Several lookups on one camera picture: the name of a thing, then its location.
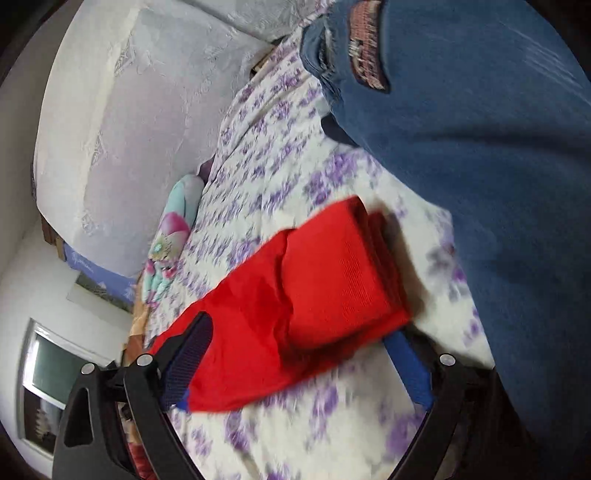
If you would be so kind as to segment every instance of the red cloth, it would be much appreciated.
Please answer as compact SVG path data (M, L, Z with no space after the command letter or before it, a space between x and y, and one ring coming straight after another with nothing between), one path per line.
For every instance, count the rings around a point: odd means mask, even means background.
M189 306L151 352L201 311L213 340L189 410L234 410L335 367L410 317L382 237L384 216L358 197L283 230Z

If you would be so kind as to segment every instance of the blue jeans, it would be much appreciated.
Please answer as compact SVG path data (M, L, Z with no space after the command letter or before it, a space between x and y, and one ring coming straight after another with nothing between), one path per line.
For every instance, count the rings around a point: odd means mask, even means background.
M564 471L591 432L591 85L524 0L384 0L371 88L356 3L307 27L304 67L351 139L451 211L503 385Z

